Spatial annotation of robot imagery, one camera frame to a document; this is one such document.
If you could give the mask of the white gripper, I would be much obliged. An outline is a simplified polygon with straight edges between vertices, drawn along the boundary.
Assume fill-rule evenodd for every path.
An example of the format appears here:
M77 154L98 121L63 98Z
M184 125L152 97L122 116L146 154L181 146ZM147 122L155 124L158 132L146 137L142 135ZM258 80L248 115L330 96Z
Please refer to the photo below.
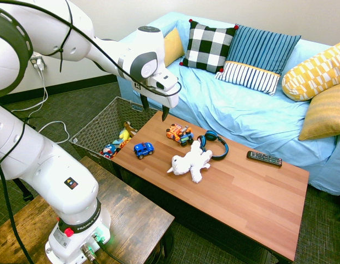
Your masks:
M162 105L162 121L166 120L170 108L174 108L179 102L179 82L167 91L158 87L146 86L138 82L133 83L133 89L140 94L142 106L145 111L149 110L149 98Z

